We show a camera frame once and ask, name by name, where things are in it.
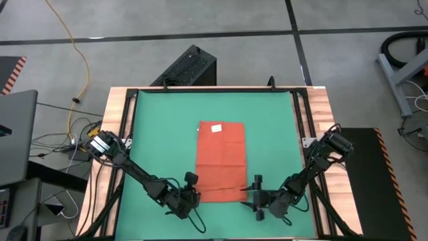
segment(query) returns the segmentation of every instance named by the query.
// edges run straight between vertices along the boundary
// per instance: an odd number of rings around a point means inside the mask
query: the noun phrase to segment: gray floor
[[[74,37],[116,37],[170,33],[290,30],[282,0],[52,0]],[[299,29],[407,27],[427,25],[415,15],[416,1],[292,0]],[[0,14],[1,40],[60,39],[66,32],[44,1],[9,0]],[[301,35],[313,85],[326,86],[336,122],[346,127],[378,127],[384,135],[413,225],[428,239],[427,154],[410,147],[397,134],[399,109],[380,66],[375,63],[382,41],[393,33]],[[91,67],[91,83],[78,109],[98,114],[111,86],[146,86],[191,44],[218,58],[219,85],[265,85],[274,75],[281,85],[304,85],[292,35],[221,37],[78,44]],[[414,41],[391,47],[401,60],[414,55]],[[85,81],[85,68],[69,44],[0,46],[0,56],[27,56],[13,91],[36,89],[39,101],[69,107]],[[409,86],[409,95],[419,95]],[[85,116],[75,114],[74,119]],[[37,106],[34,136],[66,130],[68,112]],[[97,121],[96,116],[86,116]],[[415,119],[424,119],[418,113]],[[86,120],[76,123],[77,132]],[[428,145],[411,139],[424,148]],[[61,138],[52,138],[55,143]],[[34,159],[53,168],[66,167],[62,155]],[[83,175],[88,165],[72,169]],[[43,195],[55,187],[43,187]],[[79,204],[83,196],[73,193]],[[66,195],[66,213],[74,207]],[[55,218],[45,215],[46,223]],[[71,237],[66,222],[43,228],[42,240]]]

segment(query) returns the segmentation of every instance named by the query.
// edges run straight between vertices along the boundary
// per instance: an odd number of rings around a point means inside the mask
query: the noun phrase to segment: red cloth
[[[211,127],[221,125],[221,131]],[[196,185],[201,202],[247,201],[247,161],[243,123],[201,121],[199,125]]]

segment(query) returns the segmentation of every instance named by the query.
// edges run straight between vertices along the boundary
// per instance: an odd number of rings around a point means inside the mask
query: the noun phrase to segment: green mat
[[[302,170],[290,93],[145,93],[140,92],[134,119],[131,159],[157,177],[174,177],[184,185],[195,172],[199,121],[245,125],[248,184],[263,175],[264,189],[277,189]],[[304,199],[298,206],[305,208]],[[126,176],[116,240],[207,238],[314,238],[311,212],[289,209],[292,226],[265,211],[255,213],[239,202],[202,203],[197,208],[207,231],[200,234],[189,219],[166,216],[141,184]],[[194,212],[191,217],[201,227]]]

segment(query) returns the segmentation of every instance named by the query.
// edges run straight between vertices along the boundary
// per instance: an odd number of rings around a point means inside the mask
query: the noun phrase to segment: black desk
[[[12,202],[11,218],[9,220],[9,227],[0,230],[0,240],[6,240],[6,237],[15,226],[23,223],[27,227],[27,241],[34,241],[37,237],[37,210],[33,209],[39,204],[41,181],[34,178],[20,183],[13,184],[10,188],[14,189],[14,198]]]
[[[0,137],[0,187],[37,177],[85,192],[85,179],[28,160],[36,102],[35,90],[0,96],[0,124],[12,130],[12,135]]]

